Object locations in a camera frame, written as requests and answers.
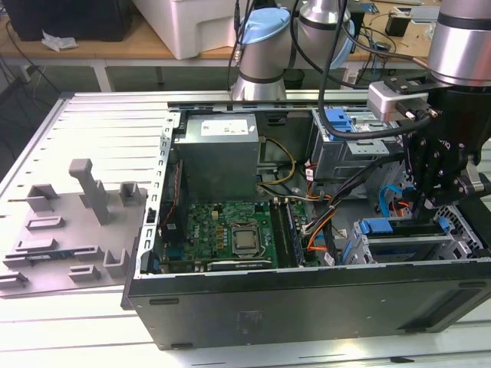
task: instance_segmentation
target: yellow wire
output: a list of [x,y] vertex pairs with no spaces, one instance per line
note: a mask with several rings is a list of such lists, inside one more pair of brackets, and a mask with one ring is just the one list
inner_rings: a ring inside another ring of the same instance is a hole
[[277,140],[274,140],[273,138],[266,138],[266,141],[268,141],[268,140],[277,144],[278,147],[280,147],[283,150],[283,152],[285,152],[288,155],[288,157],[292,161],[292,169],[290,170],[290,173],[285,178],[273,180],[271,182],[258,182],[258,185],[260,185],[260,186],[270,186],[270,185],[274,185],[274,184],[281,184],[282,182],[286,182],[286,181],[290,180],[290,178],[292,178],[293,175],[295,174],[295,159],[293,158],[292,154],[282,144],[280,144],[280,142],[278,142]]

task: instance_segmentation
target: sticker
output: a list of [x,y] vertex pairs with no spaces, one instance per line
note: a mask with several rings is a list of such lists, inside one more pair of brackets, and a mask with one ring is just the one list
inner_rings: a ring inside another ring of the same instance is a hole
[[49,255],[32,255],[28,257],[29,261],[38,261],[40,259],[51,259],[51,257]]
[[324,260],[329,266],[334,266],[334,258],[329,253],[325,252]]
[[202,136],[246,136],[247,120],[205,120],[201,123]]
[[314,170],[305,169],[305,176],[307,176],[307,180],[309,182],[313,182],[314,181]]
[[243,310],[237,313],[236,331],[239,334],[257,334],[261,329],[262,310]]

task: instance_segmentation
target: white paper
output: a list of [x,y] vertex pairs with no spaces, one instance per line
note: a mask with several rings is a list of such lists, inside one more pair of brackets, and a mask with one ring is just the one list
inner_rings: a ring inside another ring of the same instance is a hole
[[51,50],[60,51],[67,48],[77,48],[78,43],[75,41],[73,37],[59,38],[55,36],[51,36],[43,31],[43,39],[41,43],[50,48]]
[[247,120],[205,120],[201,123],[202,136],[246,136]]

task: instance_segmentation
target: blue cable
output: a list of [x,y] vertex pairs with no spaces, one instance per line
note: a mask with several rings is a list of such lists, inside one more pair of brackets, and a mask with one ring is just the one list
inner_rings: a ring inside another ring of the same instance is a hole
[[378,194],[378,202],[380,203],[382,215],[384,217],[390,217],[389,207],[385,202],[385,191],[387,189],[390,189],[392,192],[395,193],[402,193],[402,189],[397,188],[396,186],[385,186],[384,188],[381,189],[380,193]]

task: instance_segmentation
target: black box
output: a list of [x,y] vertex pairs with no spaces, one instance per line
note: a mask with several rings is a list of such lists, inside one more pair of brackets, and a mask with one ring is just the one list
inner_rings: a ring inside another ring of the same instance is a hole
[[406,16],[389,15],[385,34],[392,37],[403,37],[411,19]]
[[131,26],[130,0],[3,0],[12,27],[23,41],[42,31],[76,40],[122,41]]

